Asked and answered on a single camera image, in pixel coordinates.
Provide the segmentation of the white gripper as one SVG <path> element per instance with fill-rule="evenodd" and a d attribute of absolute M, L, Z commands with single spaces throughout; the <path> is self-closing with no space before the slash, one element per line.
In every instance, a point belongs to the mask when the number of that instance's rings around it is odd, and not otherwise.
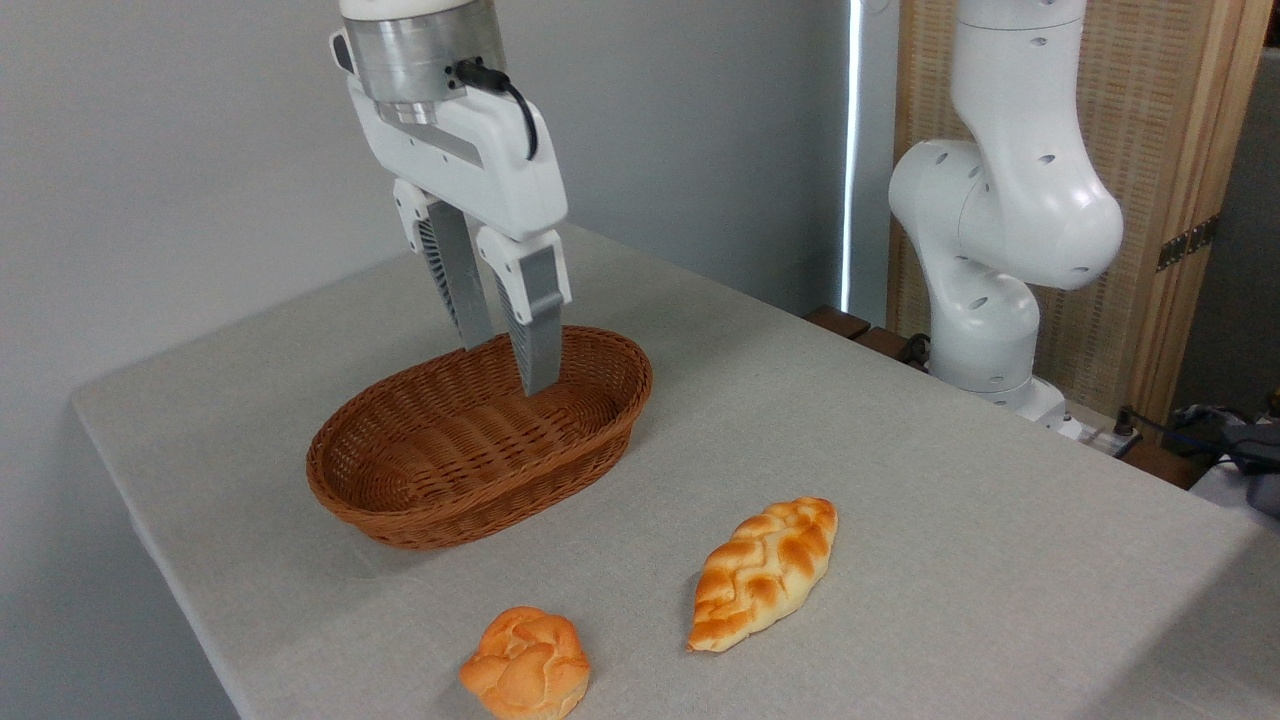
<path fill-rule="evenodd" d="M 401 122 L 364 92 L 347 33 L 330 41 L 374 156 L 399 178 L 393 197 L 410 247 L 425 259 L 462 345 L 494 337 L 466 213 L 485 224 L 477 249 L 498 283 L 525 393 L 553 386 L 561 311 L 572 296 L 561 236 L 548 231 L 566 218 L 567 199 L 540 111 L 509 95 L 508 77 L 486 56 L 467 56 L 436 73 L 451 96 L 428 104 L 433 122 Z"/>

